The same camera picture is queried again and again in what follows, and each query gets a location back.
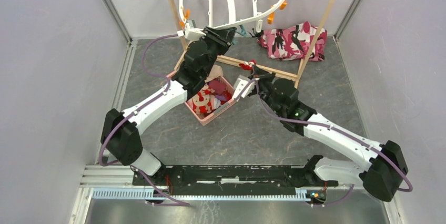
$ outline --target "laundry basket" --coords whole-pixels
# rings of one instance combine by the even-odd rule
[[[171,78],[174,74],[175,74],[175,72],[172,72],[169,75],[167,75],[167,77]],[[225,83],[226,84],[226,91],[228,91],[228,93],[230,93],[231,95],[234,95],[234,87],[224,77],[220,76],[220,77],[216,78],[216,80]],[[197,120],[203,126],[205,126],[206,124],[208,124],[209,122],[211,122],[212,120],[217,118],[221,113],[226,111],[226,109],[230,108],[235,103],[236,103],[235,100],[233,98],[231,98],[229,101],[227,101],[226,103],[221,105],[219,108],[217,108],[215,111],[213,111],[212,113],[210,113],[207,116],[204,116],[202,114],[197,115],[194,112],[194,110],[192,108],[192,100],[188,100],[184,104],[189,108],[190,112],[195,116],[195,118],[197,118]]]

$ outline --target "wooden frame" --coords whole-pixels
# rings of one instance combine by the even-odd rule
[[[322,30],[322,27],[325,25],[325,22],[326,22],[326,20],[328,18],[328,15],[330,14],[330,11],[331,11],[331,8],[332,8],[334,2],[335,2],[335,0],[330,0],[328,2],[328,5],[327,5],[327,7],[325,9],[323,17],[322,17],[322,19],[321,19],[321,21],[320,21],[320,23],[318,25],[318,29],[316,30],[316,33],[315,33],[315,35],[314,35],[314,37],[313,37],[313,39],[311,41],[310,48],[308,49],[307,54],[305,55],[305,57],[300,60],[299,69],[298,69],[297,74],[284,72],[284,71],[273,69],[273,68],[266,67],[266,66],[263,66],[263,65],[257,65],[257,66],[260,69],[264,69],[264,70],[267,70],[269,72],[276,73],[277,77],[291,79],[291,80],[295,81],[296,82],[295,83],[295,88],[298,88],[299,80],[302,77],[303,70],[305,69],[305,67],[307,65],[307,62],[308,62],[308,59],[310,58],[310,55],[313,52],[313,49],[314,49],[314,47],[316,45],[316,41],[319,38],[319,35],[321,33],[321,30]],[[176,25],[177,29],[178,30],[182,30],[182,27],[180,26],[180,21],[181,20],[179,18],[177,10],[176,10],[175,0],[169,0],[169,5],[170,5],[170,9],[172,11],[172,14],[174,15],[175,25]],[[181,62],[183,61],[184,54],[185,54],[186,49],[187,49],[186,39],[184,38],[184,36],[181,36],[180,40],[181,40],[181,44],[183,46],[184,52],[181,55],[180,59],[178,60],[177,64],[175,65],[175,68],[174,68],[175,70],[177,70],[179,68]],[[244,63],[243,60],[239,60],[239,59],[235,59],[235,58],[231,58],[231,57],[223,56],[223,55],[218,56],[217,61],[221,62],[221,63],[224,63],[224,64],[238,66],[238,67],[239,67],[239,64]]]

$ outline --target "green clothespin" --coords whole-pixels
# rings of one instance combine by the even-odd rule
[[[240,34],[240,36],[243,36],[243,37],[247,37],[248,34],[246,33],[245,27],[243,27],[243,25],[240,25],[240,29],[241,29],[241,31],[236,30],[237,34]]]

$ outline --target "beige cloth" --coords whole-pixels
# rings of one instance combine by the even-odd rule
[[[219,65],[213,65],[212,69],[210,70],[208,78],[206,78],[205,82],[208,83],[213,79],[216,79],[220,76],[223,76],[223,70],[221,69],[221,66]]]

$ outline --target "pink camouflage bag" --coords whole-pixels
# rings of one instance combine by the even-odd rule
[[[268,48],[268,57],[278,60],[293,60],[305,57],[317,27],[304,22],[288,29],[264,30],[257,36],[257,42]],[[323,49],[327,42],[327,31],[323,28],[315,48],[310,56],[310,61],[323,61]]]

